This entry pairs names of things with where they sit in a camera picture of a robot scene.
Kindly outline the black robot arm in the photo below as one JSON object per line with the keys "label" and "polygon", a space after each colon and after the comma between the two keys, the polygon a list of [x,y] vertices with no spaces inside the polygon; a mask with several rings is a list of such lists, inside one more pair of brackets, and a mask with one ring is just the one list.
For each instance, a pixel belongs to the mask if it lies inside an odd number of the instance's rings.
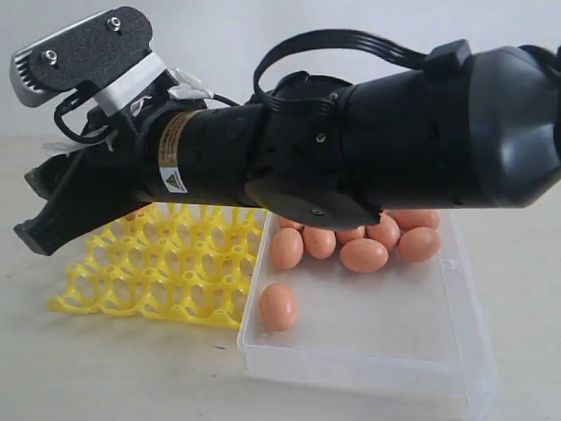
{"label": "black robot arm", "polygon": [[538,46],[466,56],[454,42],[421,70],[356,85],[297,72],[275,93],[325,95],[335,109],[147,106],[139,132],[29,171],[46,203],[15,233],[51,255],[155,202],[262,208],[343,230],[387,210],[523,208],[560,179],[560,55]]}

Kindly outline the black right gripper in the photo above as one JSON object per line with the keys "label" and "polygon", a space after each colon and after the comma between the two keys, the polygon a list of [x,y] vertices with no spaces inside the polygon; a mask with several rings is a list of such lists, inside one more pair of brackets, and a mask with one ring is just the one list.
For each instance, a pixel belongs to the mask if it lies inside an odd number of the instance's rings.
{"label": "black right gripper", "polygon": [[262,116],[258,103],[205,109],[172,101],[129,122],[114,119],[111,147],[57,154],[24,175],[46,203],[13,231],[50,256],[145,202],[253,206],[245,184]]}

